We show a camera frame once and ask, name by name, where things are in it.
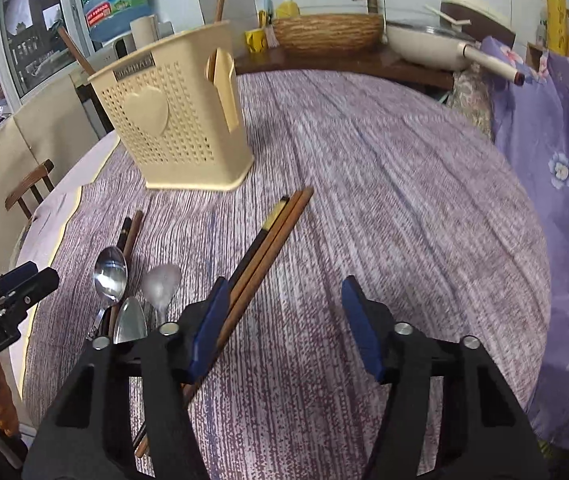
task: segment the wicker basket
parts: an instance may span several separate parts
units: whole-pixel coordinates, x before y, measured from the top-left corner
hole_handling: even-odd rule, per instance
[[[380,43],[380,14],[308,14],[274,20],[276,38],[286,51],[312,56],[353,54]]]

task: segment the metal screw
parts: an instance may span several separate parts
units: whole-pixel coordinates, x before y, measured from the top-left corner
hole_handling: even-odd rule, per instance
[[[393,330],[396,334],[409,335],[413,332],[413,327],[409,323],[396,323]]]
[[[100,336],[97,337],[93,340],[93,348],[95,348],[96,350],[102,350],[106,347],[108,347],[111,344],[111,339],[109,339],[106,336]]]
[[[178,323],[169,321],[160,327],[160,333],[162,335],[174,335],[178,331]]]
[[[480,347],[481,342],[477,337],[468,335],[463,339],[463,345],[465,345],[467,348],[470,348],[471,350],[475,350],[476,348]]]

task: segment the black chopstick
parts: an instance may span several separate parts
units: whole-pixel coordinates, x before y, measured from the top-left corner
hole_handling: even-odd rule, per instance
[[[242,256],[242,259],[240,260],[240,263],[236,267],[236,270],[233,271],[231,278],[229,278],[229,290],[233,290],[233,287],[236,286],[236,284],[238,283],[238,280],[240,279],[242,273],[247,268],[248,263],[251,261],[251,258],[255,256],[256,252],[258,252],[258,249],[262,245],[262,242],[264,242],[264,239],[269,234],[271,226],[276,221],[276,218],[278,218],[278,215],[280,215],[280,211],[282,211],[285,208],[287,202],[289,202],[289,197],[288,196],[282,197],[280,199],[280,202],[278,202],[276,206],[274,206],[274,208],[271,210],[269,216],[266,217],[266,220],[264,220],[262,228],[251,242],[251,245],[248,247],[247,252],[244,254],[244,256]]]
[[[269,230],[273,226],[274,222],[276,221],[276,219],[278,218],[278,216],[280,215],[282,210],[287,205],[287,202],[289,202],[289,197],[287,195],[284,195],[280,199],[280,202],[278,202],[274,206],[274,208],[271,209],[271,213],[269,213],[269,215],[264,220],[264,223],[262,224],[260,231],[258,232],[256,237],[251,242],[251,245],[248,247],[247,251],[244,253],[244,256],[242,256],[242,259],[240,260],[240,263],[238,264],[236,269],[233,271],[231,278],[229,278],[229,290],[233,290],[233,287],[235,287],[236,284],[238,283],[238,280],[242,276],[242,273],[245,271],[245,269],[247,269],[247,266],[250,263],[251,259],[258,252],[258,249],[262,245],[262,242],[264,242],[264,239],[269,234]],[[142,442],[142,440],[146,434],[147,434],[147,422],[145,420],[142,423],[140,429],[138,430],[138,433],[135,434],[135,438],[133,439],[133,450],[134,451],[136,449],[138,449],[138,446],[140,445],[140,443]]]

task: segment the spoon handle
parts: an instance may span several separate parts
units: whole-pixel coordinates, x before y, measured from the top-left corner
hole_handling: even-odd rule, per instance
[[[98,335],[98,330],[100,330],[100,323],[102,323],[102,318],[104,317],[104,313],[106,312],[106,306],[101,306],[100,310],[98,310],[98,315],[93,322],[93,327],[87,334],[87,339],[93,340]]]

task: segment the countertop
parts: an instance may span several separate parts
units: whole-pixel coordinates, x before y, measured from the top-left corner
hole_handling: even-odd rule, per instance
[[[305,56],[291,54],[282,47],[270,48],[260,54],[247,54],[236,58],[236,73],[251,74],[275,70],[335,70],[372,75],[399,83],[453,89],[451,72],[433,70],[408,63],[388,45],[380,44],[375,50],[351,56]]]

